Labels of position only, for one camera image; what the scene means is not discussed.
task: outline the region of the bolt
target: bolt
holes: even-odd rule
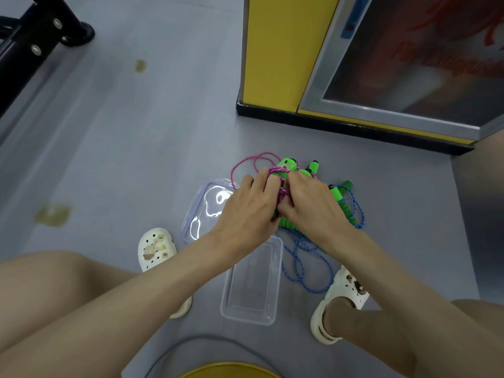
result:
[[[42,50],[37,45],[32,45],[32,52],[34,55],[41,55]]]
[[[58,29],[61,29],[63,27],[61,21],[57,18],[55,18],[52,22],[54,23],[54,26],[57,27]]]

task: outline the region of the hand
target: hand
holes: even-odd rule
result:
[[[246,175],[227,200],[211,233],[225,249],[229,267],[259,247],[278,228],[272,217],[277,205],[280,178],[262,170],[255,178]]]
[[[348,222],[327,185],[302,172],[291,171],[285,188],[290,190],[292,200],[284,197],[278,212],[311,241],[338,258],[343,240],[357,230]]]

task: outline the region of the foot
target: foot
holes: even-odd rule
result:
[[[334,277],[333,284],[325,294],[324,300],[318,304],[317,309],[312,315],[310,328],[313,336],[318,342],[325,345],[331,345],[341,340],[337,337],[334,330],[331,329],[327,316],[324,316],[328,306],[332,309],[338,305],[349,305],[356,309],[362,309],[362,306],[369,298],[369,293],[364,290],[362,285],[343,265]]]
[[[176,254],[177,248],[173,244],[172,237],[164,228],[154,228],[147,231],[138,244],[138,261],[142,272],[147,272]],[[187,313],[191,304],[192,297],[189,297],[179,311],[173,313],[170,318],[182,317]]]

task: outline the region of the gray cable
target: gray cable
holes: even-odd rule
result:
[[[195,341],[195,340],[213,340],[213,341],[220,341],[220,342],[227,342],[227,343],[230,343],[230,344],[234,344],[235,346],[238,346],[240,349],[243,349],[243,350],[249,352],[250,354],[252,354],[253,356],[259,358],[262,362],[266,363],[269,367],[271,367],[273,369],[274,373],[276,373],[277,375],[279,375],[281,378],[284,378],[284,375],[280,372],[280,370],[277,369],[276,366],[268,358],[266,358],[265,356],[259,354],[255,350],[250,349],[248,346],[245,346],[241,342],[238,342],[238,341],[233,340],[231,338],[218,336],[216,334],[197,334],[195,336],[190,336],[190,337],[182,338],[179,342],[171,345],[163,354],[161,354],[156,359],[156,361],[152,364],[152,366],[149,369],[149,371],[147,372],[147,374],[145,374],[144,378],[148,378],[148,376],[151,373],[152,369],[154,369],[156,367],[156,365],[158,364],[158,362],[164,356],[166,356],[167,354],[171,353],[175,349],[179,348],[181,345],[183,345],[183,344],[185,344],[187,342]]]

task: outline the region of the blue rope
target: blue rope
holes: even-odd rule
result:
[[[335,186],[335,188],[337,188],[337,187],[343,187],[345,190],[347,190],[350,193],[350,196],[351,196],[351,197],[343,199],[339,202],[339,203],[341,203],[341,202],[352,201],[352,215],[348,218],[348,221],[350,221],[355,216],[355,210],[357,208],[360,211],[360,215],[361,215],[362,219],[361,219],[360,223],[354,224],[353,226],[357,229],[362,228],[365,225],[364,212],[362,211],[362,208],[360,207],[359,203],[355,200],[355,196],[353,195],[352,191],[350,191],[347,187],[345,187],[343,185]],[[292,258],[293,258],[292,268],[294,270],[296,277],[295,278],[291,277],[287,273],[287,270],[285,269],[284,263],[282,262],[282,271],[283,271],[284,275],[287,277],[287,279],[289,281],[299,282],[306,289],[306,291],[308,291],[310,293],[322,294],[322,293],[327,292],[333,283],[334,271],[333,271],[333,267],[331,266],[329,261],[322,254],[317,252],[318,250],[321,250],[321,251],[323,251],[323,250],[320,249],[318,246],[316,246],[310,239],[308,239],[301,232],[299,232],[295,229],[286,229],[286,228],[282,228],[282,229],[287,231],[290,234],[290,237],[291,237],[292,241],[294,242],[294,249],[289,248],[285,243],[284,243],[284,248],[288,253],[290,253],[292,255]],[[324,289],[318,289],[318,290],[312,289],[305,284],[305,282],[304,282],[304,280],[305,280],[305,278],[304,278],[305,269],[304,268],[305,267],[303,265],[303,262],[301,261],[301,258],[298,255],[299,249],[302,251],[305,251],[307,253],[313,253],[315,256],[317,256],[319,259],[321,259],[327,265],[331,278]]]

